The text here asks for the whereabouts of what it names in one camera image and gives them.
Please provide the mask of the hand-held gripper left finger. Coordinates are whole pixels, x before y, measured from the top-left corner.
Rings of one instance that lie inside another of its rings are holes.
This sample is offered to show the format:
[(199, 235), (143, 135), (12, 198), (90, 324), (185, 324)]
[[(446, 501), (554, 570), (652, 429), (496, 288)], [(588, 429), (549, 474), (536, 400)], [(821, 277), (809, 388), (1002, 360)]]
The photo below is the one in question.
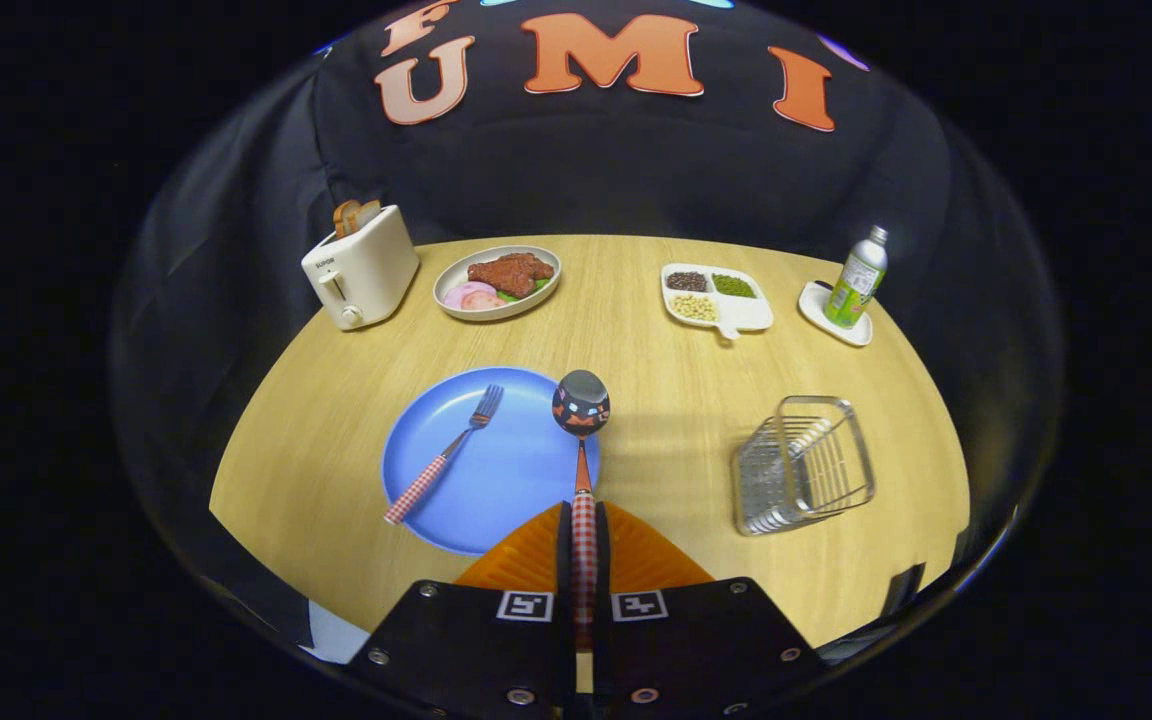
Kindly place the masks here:
[(541, 541), (548, 591), (419, 579), (346, 665), (411, 719), (558, 719), (573, 700), (573, 510)]

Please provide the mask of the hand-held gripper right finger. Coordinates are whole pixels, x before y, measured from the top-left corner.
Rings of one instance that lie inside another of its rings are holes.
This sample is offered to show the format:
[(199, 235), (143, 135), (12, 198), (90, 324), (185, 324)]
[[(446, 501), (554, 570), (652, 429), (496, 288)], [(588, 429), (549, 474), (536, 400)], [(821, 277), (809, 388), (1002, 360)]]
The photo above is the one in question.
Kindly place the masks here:
[(750, 577), (627, 591), (614, 533), (596, 509), (594, 706), (602, 719), (755, 719), (826, 676), (823, 657)]

